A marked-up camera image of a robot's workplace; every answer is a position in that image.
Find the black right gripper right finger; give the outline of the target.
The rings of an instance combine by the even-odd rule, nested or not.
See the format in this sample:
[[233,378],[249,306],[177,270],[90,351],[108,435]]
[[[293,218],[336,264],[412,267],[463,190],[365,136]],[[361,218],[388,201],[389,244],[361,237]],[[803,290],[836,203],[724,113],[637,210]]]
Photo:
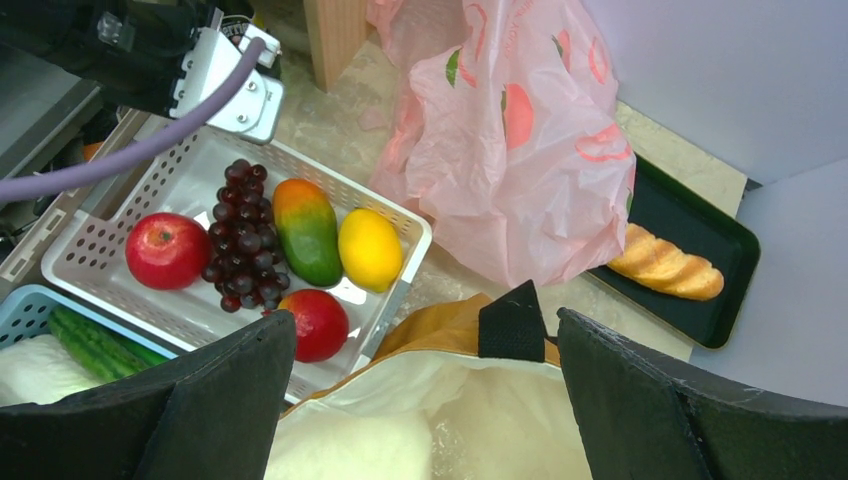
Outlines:
[[561,368],[596,479],[843,479],[847,411],[715,375],[561,308]]

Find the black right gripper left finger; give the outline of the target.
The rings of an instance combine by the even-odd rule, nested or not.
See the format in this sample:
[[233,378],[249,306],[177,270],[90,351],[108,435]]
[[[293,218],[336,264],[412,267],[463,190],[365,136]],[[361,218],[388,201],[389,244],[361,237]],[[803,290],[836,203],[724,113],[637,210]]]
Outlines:
[[48,405],[1,411],[5,479],[260,479],[293,369],[286,311]]

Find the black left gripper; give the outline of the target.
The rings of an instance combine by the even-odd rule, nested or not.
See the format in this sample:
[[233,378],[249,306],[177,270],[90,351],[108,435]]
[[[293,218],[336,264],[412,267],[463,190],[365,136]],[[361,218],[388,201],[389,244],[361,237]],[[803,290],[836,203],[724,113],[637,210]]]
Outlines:
[[184,56],[216,1],[4,1],[1,42],[101,85],[107,100],[166,116]]

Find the green cucumber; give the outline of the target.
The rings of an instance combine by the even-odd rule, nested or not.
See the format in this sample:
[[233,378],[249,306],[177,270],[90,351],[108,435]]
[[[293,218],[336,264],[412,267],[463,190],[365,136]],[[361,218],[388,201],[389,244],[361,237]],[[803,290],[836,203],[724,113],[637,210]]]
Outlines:
[[168,361],[165,356],[63,306],[50,313],[48,327],[79,365],[106,383]]

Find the red yellow apple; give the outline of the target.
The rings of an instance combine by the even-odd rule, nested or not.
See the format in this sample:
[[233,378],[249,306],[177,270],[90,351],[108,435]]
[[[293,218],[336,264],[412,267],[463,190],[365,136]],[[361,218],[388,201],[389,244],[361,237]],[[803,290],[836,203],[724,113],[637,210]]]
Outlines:
[[297,335],[296,361],[326,361],[344,346],[349,333],[349,319],[341,304],[326,291],[295,291],[285,296],[278,308],[289,311],[294,316]]

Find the golden baguette bread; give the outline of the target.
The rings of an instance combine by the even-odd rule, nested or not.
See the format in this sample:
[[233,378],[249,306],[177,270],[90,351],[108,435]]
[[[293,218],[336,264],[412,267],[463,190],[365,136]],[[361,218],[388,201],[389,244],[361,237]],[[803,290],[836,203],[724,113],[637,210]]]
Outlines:
[[724,289],[724,276],[704,257],[686,253],[644,227],[629,223],[623,252],[606,266],[653,291],[708,301]]

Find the red tomato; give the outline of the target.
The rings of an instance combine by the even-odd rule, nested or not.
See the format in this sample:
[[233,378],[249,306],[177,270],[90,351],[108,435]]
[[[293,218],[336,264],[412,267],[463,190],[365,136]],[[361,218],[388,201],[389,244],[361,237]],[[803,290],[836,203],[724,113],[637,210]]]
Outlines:
[[155,213],[130,231],[125,259],[132,277],[154,290],[182,290],[201,276],[212,259],[207,231],[192,218]]

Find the dark purple grapes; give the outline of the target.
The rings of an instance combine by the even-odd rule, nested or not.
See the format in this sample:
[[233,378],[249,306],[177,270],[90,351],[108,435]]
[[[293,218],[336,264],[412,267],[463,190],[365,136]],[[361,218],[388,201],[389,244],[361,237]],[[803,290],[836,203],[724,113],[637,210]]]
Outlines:
[[290,287],[285,257],[265,195],[268,171],[240,158],[224,170],[207,228],[213,257],[202,279],[220,294],[220,307],[276,309]]

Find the brown Trader Joe's bag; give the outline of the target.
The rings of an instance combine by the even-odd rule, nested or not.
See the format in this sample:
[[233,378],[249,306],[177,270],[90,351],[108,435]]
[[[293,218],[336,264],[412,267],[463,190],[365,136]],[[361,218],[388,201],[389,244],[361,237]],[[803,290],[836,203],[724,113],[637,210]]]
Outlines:
[[362,369],[289,409],[269,479],[587,479],[535,286],[411,314]]

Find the green napa cabbage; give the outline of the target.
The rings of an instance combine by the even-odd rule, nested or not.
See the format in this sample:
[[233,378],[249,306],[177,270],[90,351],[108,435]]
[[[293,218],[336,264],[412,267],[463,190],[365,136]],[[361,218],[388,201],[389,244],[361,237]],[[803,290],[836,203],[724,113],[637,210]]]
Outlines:
[[1,406],[45,405],[102,382],[80,366],[50,334],[1,350]]

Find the pink plastic grocery bag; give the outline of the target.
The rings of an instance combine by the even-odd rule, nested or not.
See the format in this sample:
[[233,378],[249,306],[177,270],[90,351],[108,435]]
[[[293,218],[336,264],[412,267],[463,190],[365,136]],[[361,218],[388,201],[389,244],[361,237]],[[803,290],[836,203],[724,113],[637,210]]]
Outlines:
[[568,281],[624,247],[635,154],[579,1],[371,1],[400,73],[371,187],[506,286]]

